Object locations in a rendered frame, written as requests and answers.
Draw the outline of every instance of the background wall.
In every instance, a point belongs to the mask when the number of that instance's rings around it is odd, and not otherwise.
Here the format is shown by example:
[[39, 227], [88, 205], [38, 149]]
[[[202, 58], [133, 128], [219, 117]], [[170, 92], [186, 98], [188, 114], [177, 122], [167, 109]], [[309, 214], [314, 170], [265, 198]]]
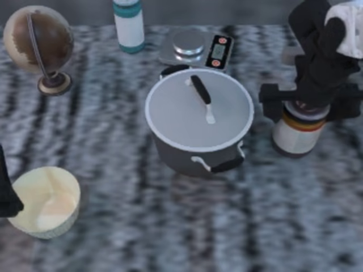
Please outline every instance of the background wall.
[[[302, 0], [143, 0], [143, 9], [145, 24], [284, 24], [300, 2]], [[28, 5], [51, 7], [72, 25], [113, 24], [112, 0], [1, 0], [0, 24], [5, 24], [14, 11]]]

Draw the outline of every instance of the red button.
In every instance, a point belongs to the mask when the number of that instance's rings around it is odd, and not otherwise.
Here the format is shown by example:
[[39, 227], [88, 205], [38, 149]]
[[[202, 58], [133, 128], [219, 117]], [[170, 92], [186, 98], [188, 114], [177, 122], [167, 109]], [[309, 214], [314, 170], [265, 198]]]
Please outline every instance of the red button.
[[220, 42], [220, 44], [227, 43], [227, 39], [226, 38], [220, 38], [218, 41]]
[[218, 67], [219, 65], [221, 65], [221, 62], [220, 61], [212, 61], [212, 65], [214, 67]]

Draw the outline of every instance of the weighing plate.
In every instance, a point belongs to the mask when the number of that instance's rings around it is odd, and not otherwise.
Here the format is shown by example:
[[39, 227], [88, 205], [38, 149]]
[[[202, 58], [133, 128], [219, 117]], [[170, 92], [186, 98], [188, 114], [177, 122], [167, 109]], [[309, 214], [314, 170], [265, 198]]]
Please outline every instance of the weighing plate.
[[168, 33], [159, 60], [168, 65], [187, 64], [225, 71], [232, 48], [231, 37], [195, 29], [175, 29]]

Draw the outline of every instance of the gray lid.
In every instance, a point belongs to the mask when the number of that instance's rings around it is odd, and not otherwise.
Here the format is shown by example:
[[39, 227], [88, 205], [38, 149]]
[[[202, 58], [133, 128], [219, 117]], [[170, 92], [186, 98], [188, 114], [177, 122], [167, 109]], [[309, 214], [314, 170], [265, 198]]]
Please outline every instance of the gray lid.
[[[197, 75], [211, 98], [215, 124], [206, 120], [206, 105], [193, 85]], [[219, 71], [188, 69], [158, 82], [146, 100], [146, 119], [164, 142], [191, 152], [212, 152], [235, 144], [249, 130], [254, 105], [248, 92]]]

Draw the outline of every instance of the globe base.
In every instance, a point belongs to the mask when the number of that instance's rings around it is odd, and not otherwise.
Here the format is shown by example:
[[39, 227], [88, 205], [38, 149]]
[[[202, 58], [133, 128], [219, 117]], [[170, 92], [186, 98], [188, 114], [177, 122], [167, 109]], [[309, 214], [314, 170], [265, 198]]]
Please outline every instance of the globe base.
[[56, 73], [47, 79], [42, 76], [38, 81], [38, 90], [47, 96], [60, 96], [72, 87], [72, 79], [66, 73]]

